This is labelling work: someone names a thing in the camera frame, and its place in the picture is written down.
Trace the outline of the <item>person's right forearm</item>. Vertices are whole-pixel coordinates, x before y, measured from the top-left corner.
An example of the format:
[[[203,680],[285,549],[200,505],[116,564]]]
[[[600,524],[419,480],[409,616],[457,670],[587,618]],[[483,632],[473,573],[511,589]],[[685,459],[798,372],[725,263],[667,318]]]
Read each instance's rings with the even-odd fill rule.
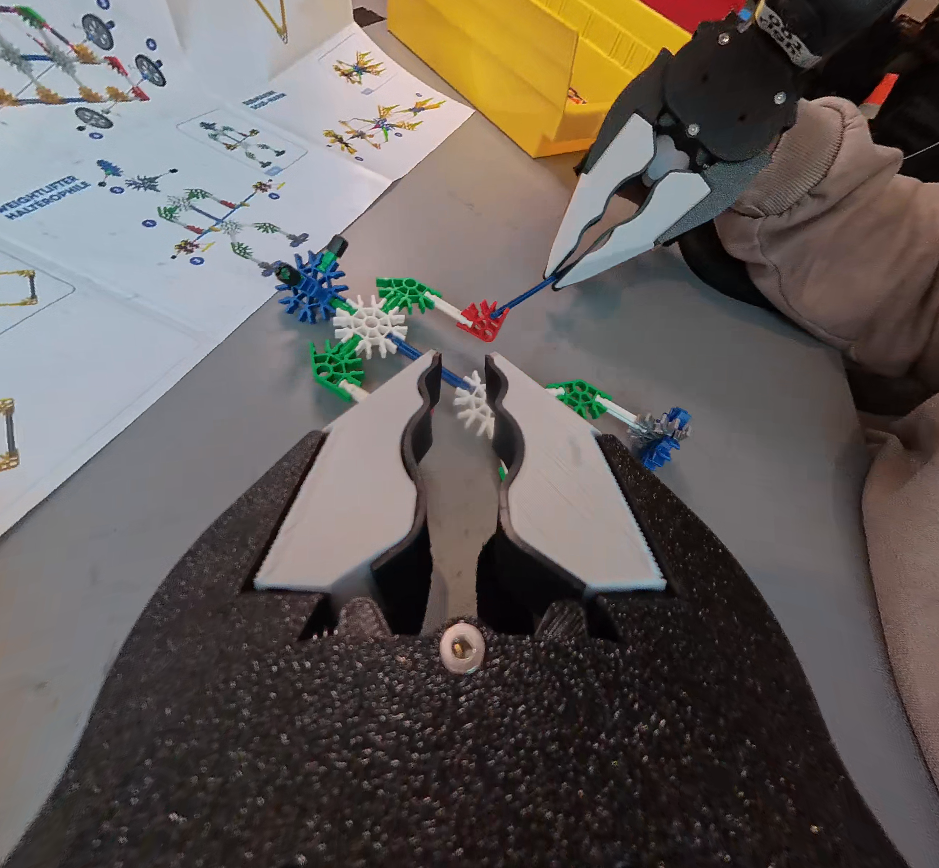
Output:
[[[715,220],[786,317],[854,362],[938,388],[938,187],[899,174],[850,101],[801,100],[770,164]]]

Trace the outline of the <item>grey desk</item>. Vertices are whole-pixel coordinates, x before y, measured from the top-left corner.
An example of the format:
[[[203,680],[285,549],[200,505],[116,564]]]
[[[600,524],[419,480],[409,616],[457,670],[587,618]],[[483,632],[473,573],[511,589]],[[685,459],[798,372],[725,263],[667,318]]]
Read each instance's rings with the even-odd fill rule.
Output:
[[[531,159],[473,114],[348,228],[346,284],[368,296],[403,268],[463,305],[515,297],[541,277],[575,162]],[[170,569],[342,411],[311,381],[322,330],[267,302],[2,537],[2,857]],[[839,355],[702,285],[674,247],[541,292],[493,346],[537,381],[692,413],[661,479],[757,584],[898,850],[937,866],[937,792],[886,660],[859,515],[868,456]]]

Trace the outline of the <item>thin blue toy rod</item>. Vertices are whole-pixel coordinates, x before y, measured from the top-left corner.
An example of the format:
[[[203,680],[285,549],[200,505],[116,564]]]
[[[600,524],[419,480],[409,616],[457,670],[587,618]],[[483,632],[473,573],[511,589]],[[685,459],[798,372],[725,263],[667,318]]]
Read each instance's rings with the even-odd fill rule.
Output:
[[[493,320],[500,319],[503,314],[516,308],[517,306],[519,306],[520,304],[522,304],[524,301],[528,300],[529,298],[534,297],[534,295],[540,292],[541,290],[545,289],[546,287],[552,287],[556,281],[557,281],[557,275],[549,275],[546,279],[542,280],[537,285],[529,288],[528,290],[517,295],[516,297],[511,298],[509,301],[502,303],[497,307],[493,307],[490,312],[490,317]]]

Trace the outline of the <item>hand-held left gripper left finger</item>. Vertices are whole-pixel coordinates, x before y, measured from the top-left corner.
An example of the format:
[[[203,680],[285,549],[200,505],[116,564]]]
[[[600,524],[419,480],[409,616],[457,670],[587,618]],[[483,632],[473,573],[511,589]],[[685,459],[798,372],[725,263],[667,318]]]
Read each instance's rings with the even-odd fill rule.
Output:
[[[328,425],[254,575],[255,590],[375,602],[394,634],[425,622],[433,558],[420,463],[442,360],[427,352]]]

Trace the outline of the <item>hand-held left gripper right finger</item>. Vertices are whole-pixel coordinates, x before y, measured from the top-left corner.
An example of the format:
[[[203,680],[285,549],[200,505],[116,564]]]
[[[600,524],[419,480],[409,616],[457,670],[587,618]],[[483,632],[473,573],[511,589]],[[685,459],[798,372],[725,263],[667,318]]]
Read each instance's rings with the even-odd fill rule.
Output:
[[[486,357],[485,383],[505,475],[477,565],[480,619],[529,634],[556,602],[590,611],[601,595],[666,592],[601,432],[499,353]]]

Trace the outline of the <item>construction toy figure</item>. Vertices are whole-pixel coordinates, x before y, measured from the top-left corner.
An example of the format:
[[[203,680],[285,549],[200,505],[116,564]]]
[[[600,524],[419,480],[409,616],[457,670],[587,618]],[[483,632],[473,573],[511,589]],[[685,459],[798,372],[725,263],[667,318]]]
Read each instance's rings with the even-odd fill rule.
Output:
[[[313,378],[344,400],[359,402],[369,395],[362,385],[364,360],[402,355],[416,361],[422,355],[406,342],[405,308],[440,311],[455,323],[462,310],[411,277],[377,279],[380,296],[373,295],[369,303],[361,297],[344,297],[346,287],[336,282],[344,276],[339,269],[338,255],[345,250],[346,240],[335,237],[326,248],[308,254],[306,260],[295,255],[295,265],[286,263],[294,267],[302,279],[296,277],[294,287],[279,283],[277,290],[287,295],[279,303],[288,313],[296,313],[299,321],[332,323],[335,342],[327,340],[322,349],[311,346]],[[492,439],[495,419],[487,402],[482,375],[474,371],[460,377],[443,368],[441,379],[453,390],[456,416],[464,428],[475,430],[479,438]],[[584,418],[595,420],[610,414],[628,426],[635,417],[586,381],[564,381],[546,386],[546,391]]]

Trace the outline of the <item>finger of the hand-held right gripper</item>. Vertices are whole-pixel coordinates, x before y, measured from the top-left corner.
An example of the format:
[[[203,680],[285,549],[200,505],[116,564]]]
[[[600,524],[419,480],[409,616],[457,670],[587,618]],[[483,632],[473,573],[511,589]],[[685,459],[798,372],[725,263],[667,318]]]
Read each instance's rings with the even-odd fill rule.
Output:
[[[633,113],[602,150],[585,167],[568,203],[551,245],[545,278],[556,282],[581,282],[653,248],[651,230],[618,225],[605,243],[567,264],[584,233],[604,215],[613,195],[643,172],[654,154],[652,125]]]
[[[629,219],[610,228],[570,266],[554,272],[557,278],[553,289],[571,287],[650,251],[710,190],[701,174],[688,171],[665,174]]]

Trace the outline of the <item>folded instruction sheet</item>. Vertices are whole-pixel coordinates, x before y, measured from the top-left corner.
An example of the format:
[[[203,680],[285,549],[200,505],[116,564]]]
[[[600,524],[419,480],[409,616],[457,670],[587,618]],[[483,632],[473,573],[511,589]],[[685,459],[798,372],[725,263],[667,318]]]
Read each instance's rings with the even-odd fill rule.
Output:
[[[470,110],[351,0],[2,0],[2,531]]]

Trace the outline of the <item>red toy connector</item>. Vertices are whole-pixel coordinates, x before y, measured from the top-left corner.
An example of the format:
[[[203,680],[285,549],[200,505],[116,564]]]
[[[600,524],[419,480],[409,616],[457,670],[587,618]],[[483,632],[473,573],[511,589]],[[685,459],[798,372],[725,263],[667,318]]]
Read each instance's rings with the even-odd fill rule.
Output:
[[[508,315],[509,309],[499,306],[495,301],[483,299],[461,311],[456,325],[462,331],[490,344],[498,336]]]

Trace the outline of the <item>yellow plastic bin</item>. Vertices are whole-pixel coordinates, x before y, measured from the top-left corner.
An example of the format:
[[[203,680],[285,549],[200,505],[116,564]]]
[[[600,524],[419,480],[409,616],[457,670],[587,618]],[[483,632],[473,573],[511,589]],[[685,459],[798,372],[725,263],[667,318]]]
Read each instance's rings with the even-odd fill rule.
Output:
[[[588,149],[612,102],[690,34],[640,0],[387,0],[388,27],[531,157]],[[574,87],[588,103],[566,101]]]

